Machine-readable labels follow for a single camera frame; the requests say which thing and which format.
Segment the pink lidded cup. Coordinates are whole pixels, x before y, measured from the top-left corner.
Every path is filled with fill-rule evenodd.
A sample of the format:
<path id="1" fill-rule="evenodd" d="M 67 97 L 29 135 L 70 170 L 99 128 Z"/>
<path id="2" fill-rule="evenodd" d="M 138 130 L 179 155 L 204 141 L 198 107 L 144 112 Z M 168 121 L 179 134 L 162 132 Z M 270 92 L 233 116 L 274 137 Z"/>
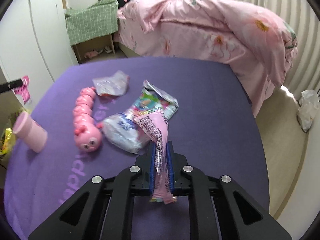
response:
<path id="1" fill-rule="evenodd" d="M 22 111 L 12 128 L 14 135 L 22 139 L 31 150 L 40 153 L 48 139 L 48 133 L 28 112 Z"/>

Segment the wooden bedside shelf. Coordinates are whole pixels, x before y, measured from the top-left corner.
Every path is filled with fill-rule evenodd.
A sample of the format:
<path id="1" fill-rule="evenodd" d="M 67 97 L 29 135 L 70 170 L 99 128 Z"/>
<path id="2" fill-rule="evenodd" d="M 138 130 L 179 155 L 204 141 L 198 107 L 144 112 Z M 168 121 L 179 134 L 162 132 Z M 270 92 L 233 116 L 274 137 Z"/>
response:
<path id="1" fill-rule="evenodd" d="M 84 63 L 88 60 L 91 60 L 91 59 L 84 58 L 84 54 L 86 52 L 92 51 L 92 50 L 102 50 L 102 49 L 104 49 L 105 46 L 109 46 L 113 50 L 113 52 L 110 53 L 111 55 L 115 54 L 115 48 L 114 48 L 112 34 L 96 37 L 91 40 L 87 40 L 85 42 L 81 42 L 79 44 L 72 45 L 72 49 L 75 53 L 77 61 L 79 63 Z M 109 54 L 105 53 L 105 51 L 103 51 L 100 55 L 102 55 L 102 54 L 109 55 Z"/>

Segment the clear plastic wrapper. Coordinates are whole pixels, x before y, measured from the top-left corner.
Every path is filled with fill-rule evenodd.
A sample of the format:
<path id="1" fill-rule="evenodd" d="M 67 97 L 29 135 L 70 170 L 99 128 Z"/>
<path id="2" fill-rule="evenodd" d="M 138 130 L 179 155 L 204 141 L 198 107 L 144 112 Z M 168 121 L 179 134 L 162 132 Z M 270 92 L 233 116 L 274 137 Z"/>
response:
<path id="1" fill-rule="evenodd" d="M 127 92 L 130 77 L 119 70 L 112 76 L 97 77 L 92 81 L 99 96 L 123 96 Z"/>

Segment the pink cartoon lollipop wrapper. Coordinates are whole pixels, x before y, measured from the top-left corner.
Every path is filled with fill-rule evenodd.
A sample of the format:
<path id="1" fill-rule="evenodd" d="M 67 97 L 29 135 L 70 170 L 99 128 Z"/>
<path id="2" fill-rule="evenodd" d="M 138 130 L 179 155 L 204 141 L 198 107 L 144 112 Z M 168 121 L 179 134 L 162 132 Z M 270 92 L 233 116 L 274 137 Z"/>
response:
<path id="1" fill-rule="evenodd" d="M 20 95 L 22 97 L 23 103 L 26 104 L 30 100 L 30 93 L 28 90 L 28 85 L 30 80 L 27 75 L 23 76 L 21 80 L 22 80 L 22 86 L 15 88 L 14 93 L 16 95 Z"/>

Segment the yellow trash bag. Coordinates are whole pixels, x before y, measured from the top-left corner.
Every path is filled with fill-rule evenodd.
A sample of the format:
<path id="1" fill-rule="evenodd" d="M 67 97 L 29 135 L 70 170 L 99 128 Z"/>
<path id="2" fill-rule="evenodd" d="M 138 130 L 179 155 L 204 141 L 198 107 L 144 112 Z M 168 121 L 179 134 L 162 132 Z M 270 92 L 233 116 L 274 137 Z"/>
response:
<path id="1" fill-rule="evenodd" d="M 13 133 L 13 126 L 22 112 L 30 114 L 31 110 L 22 107 L 10 114 L 1 133 L 1 166 L 4 168 L 7 168 L 12 150 L 16 144 L 16 136 Z"/>

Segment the green checked cloth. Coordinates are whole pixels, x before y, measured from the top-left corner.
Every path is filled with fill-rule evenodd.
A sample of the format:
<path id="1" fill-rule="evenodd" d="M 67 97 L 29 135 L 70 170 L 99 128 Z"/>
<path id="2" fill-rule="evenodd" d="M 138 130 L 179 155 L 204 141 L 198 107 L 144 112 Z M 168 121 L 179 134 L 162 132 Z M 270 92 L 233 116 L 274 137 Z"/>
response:
<path id="1" fill-rule="evenodd" d="M 65 20 L 70 45 L 117 32 L 117 11 L 117 0 L 99 0 L 86 9 L 66 9 Z"/>

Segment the colourful candy bag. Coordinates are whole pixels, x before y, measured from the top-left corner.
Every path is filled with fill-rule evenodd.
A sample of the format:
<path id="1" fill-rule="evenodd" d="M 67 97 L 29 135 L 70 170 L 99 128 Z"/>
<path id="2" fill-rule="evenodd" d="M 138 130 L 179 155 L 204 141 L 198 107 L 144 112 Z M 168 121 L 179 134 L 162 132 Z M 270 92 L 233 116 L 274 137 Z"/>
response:
<path id="1" fill-rule="evenodd" d="M 143 82 L 143 88 L 133 105 L 111 115 L 102 122 L 102 131 L 109 142 L 126 152 L 137 154 L 149 142 L 157 141 L 155 129 L 168 125 L 177 112 L 178 100 L 164 90 Z"/>

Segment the pink stick wrapper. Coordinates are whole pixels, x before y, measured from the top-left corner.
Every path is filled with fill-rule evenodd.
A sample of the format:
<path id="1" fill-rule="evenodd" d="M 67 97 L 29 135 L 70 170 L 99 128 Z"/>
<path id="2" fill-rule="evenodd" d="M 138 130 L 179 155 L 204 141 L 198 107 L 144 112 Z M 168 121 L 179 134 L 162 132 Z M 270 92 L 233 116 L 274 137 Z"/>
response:
<path id="1" fill-rule="evenodd" d="M 152 202 L 171 204 L 177 197 L 171 193 L 167 162 L 168 121 L 161 108 L 149 110 L 133 117 L 135 123 L 155 144 L 152 153 Z"/>

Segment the pink caterpillar toy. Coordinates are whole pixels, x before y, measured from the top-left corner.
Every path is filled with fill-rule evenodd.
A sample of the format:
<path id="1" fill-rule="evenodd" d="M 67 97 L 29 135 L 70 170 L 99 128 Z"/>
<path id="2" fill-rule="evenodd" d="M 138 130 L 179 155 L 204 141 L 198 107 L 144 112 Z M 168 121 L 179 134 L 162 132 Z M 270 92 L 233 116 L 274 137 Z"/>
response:
<path id="1" fill-rule="evenodd" d="M 92 117 L 96 92 L 94 87 L 85 87 L 76 98 L 73 109 L 74 140 L 82 152 L 96 151 L 102 142 L 100 127 Z"/>

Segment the pink slipper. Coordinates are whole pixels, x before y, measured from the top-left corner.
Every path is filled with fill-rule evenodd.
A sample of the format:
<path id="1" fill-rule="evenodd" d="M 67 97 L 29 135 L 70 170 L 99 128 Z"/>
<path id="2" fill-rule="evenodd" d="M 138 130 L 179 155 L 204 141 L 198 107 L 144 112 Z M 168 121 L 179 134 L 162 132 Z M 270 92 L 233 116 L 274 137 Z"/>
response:
<path id="1" fill-rule="evenodd" d="M 88 51 L 84 54 L 84 58 L 85 59 L 92 59 L 94 57 L 99 56 L 104 50 L 92 50 L 92 51 Z"/>

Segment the small sneaker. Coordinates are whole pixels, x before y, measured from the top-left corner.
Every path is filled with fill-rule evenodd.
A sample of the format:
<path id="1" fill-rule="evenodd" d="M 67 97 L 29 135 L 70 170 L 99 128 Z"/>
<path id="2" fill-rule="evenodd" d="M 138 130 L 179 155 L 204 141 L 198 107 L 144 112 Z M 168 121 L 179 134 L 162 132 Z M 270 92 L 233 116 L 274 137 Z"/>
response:
<path id="1" fill-rule="evenodd" d="M 105 47 L 104 47 L 104 51 L 105 51 L 105 53 L 107 53 L 107 54 L 110 54 L 110 53 L 113 52 L 113 50 L 112 50 L 109 46 L 105 46 Z"/>

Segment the white plastic bag on floor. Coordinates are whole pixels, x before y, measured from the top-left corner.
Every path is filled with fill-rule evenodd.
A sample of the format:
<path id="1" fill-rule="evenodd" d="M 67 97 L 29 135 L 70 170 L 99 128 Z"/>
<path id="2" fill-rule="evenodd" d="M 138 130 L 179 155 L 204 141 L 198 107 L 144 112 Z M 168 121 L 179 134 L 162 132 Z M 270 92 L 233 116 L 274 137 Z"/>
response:
<path id="1" fill-rule="evenodd" d="M 313 120 L 319 110 L 319 97 L 315 90 L 302 91 L 297 112 L 297 120 L 306 133 L 312 126 Z"/>

